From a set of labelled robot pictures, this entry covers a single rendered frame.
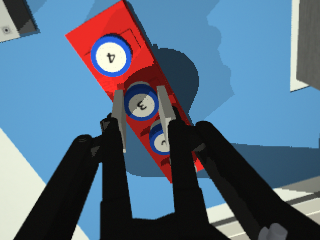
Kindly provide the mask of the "white button panel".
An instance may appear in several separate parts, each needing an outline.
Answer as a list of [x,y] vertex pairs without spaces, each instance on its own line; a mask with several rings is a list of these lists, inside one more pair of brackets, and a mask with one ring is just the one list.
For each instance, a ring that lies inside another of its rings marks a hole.
[[34,31],[37,30],[23,0],[0,0],[0,42]]

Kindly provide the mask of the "blue screw cap with number 3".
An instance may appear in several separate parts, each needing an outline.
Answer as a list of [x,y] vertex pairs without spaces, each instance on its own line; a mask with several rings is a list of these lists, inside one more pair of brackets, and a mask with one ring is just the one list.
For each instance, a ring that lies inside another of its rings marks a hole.
[[124,108],[126,114],[134,120],[149,120],[159,109],[157,93],[149,85],[133,85],[125,93]]

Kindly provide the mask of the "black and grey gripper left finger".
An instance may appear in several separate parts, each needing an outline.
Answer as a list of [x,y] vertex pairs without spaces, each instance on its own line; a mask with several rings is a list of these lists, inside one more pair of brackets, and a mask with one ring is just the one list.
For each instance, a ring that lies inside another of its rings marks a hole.
[[114,91],[112,113],[100,126],[101,135],[73,140],[13,240],[71,240],[101,162],[100,240],[134,240],[123,89]]

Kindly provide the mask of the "blue flat mat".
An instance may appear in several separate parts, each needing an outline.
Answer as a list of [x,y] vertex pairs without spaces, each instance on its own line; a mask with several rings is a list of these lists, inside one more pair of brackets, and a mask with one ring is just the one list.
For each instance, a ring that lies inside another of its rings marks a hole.
[[[113,102],[65,34],[120,0],[23,0],[37,31],[0,42],[0,128],[45,184]],[[320,176],[320,91],[290,92],[292,0],[125,0],[191,126],[211,122],[273,188]],[[173,186],[126,122],[133,218]]]

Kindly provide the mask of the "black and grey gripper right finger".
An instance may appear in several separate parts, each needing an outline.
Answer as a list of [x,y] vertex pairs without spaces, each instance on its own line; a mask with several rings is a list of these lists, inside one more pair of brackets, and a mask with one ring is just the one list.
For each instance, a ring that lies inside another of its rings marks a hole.
[[214,240],[191,151],[250,240],[320,240],[320,225],[283,201],[211,122],[186,125],[164,85],[157,96],[179,240]]

